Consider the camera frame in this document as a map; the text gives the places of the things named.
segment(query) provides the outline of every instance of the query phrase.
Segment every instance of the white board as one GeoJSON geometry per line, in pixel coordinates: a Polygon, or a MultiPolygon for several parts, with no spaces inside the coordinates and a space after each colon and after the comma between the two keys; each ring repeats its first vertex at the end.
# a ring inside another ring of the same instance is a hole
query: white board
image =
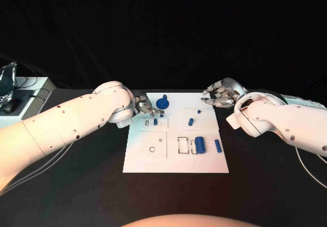
{"type": "Polygon", "coordinates": [[[156,99],[164,94],[168,108],[164,110],[162,118],[158,115],[154,116],[156,125],[148,114],[138,114],[132,118],[122,172],[227,173],[213,107],[201,102],[201,93],[148,93],[154,107],[156,99]],[[191,126],[188,126],[190,118],[194,119],[191,126]],[[197,136],[204,140],[204,154],[194,152],[197,136]],[[214,140],[220,142],[221,153],[217,153],[214,140]]]}

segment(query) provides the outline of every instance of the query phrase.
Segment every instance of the black table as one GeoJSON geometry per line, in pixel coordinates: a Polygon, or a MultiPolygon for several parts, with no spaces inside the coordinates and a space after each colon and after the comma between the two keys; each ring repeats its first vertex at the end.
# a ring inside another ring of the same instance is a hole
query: black table
{"type": "MultiPolygon", "coordinates": [[[[54,90],[43,111],[90,92],[54,90]]],[[[128,127],[106,124],[73,143],[44,173],[0,197],[0,226],[107,227],[177,213],[221,216],[260,226],[325,226],[327,190],[308,176],[293,147],[270,132],[252,138],[241,129],[233,130],[226,122],[230,113],[216,110],[228,174],[122,173],[128,127]]],[[[308,152],[299,155],[327,183],[325,163],[308,152]]]]}

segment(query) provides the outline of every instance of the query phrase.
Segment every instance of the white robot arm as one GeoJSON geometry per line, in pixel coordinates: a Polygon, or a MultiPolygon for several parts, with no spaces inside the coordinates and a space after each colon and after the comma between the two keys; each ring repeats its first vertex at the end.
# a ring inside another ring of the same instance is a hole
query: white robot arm
{"type": "Polygon", "coordinates": [[[201,94],[208,92],[214,92],[216,99],[201,98],[204,103],[234,106],[226,118],[233,129],[240,127],[253,137],[272,131],[285,143],[327,157],[327,110],[288,105],[267,93],[249,93],[231,78],[210,85],[201,94]]]}
{"type": "Polygon", "coordinates": [[[106,122],[128,126],[139,112],[162,114],[142,91],[116,81],[0,129],[0,192],[17,173],[40,158],[90,134],[106,122]]]}

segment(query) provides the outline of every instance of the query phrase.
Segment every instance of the blue object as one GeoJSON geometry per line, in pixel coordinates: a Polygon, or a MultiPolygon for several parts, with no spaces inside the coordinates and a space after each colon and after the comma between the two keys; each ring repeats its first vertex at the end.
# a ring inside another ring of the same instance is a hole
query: blue object
{"type": "Polygon", "coordinates": [[[204,141],[203,141],[203,137],[201,136],[195,137],[195,153],[197,154],[204,154],[205,153],[204,141]]]}
{"type": "Polygon", "coordinates": [[[192,125],[192,121],[194,121],[192,118],[190,118],[190,119],[188,119],[188,126],[192,125]]]}
{"type": "Polygon", "coordinates": [[[162,95],[162,98],[159,98],[155,102],[156,108],[164,110],[168,107],[168,100],[167,100],[167,95],[162,95]]]}
{"type": "Polygon", "coordinates": [[[216,144],[216,151],[217,151],[217,153],[221,153],[218,140],[214,140],[214,144],[216,144]]]}

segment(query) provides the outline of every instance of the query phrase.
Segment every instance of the mouse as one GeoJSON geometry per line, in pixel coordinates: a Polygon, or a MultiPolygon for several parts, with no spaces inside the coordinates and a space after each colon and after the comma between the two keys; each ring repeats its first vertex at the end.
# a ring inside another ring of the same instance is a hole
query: mouse
{"type": "Polygon", "coordinates": [[[5,103],[5,104],[1,106],[1,107],[2,107],[2,112],[4,112],[5,114],[10,114],[10,113],[15,110],[18,104],[20,104],[20,100],[18,100],[17,98],[12,98],[12,99],[10,100],[10,102],[5,103]]]}

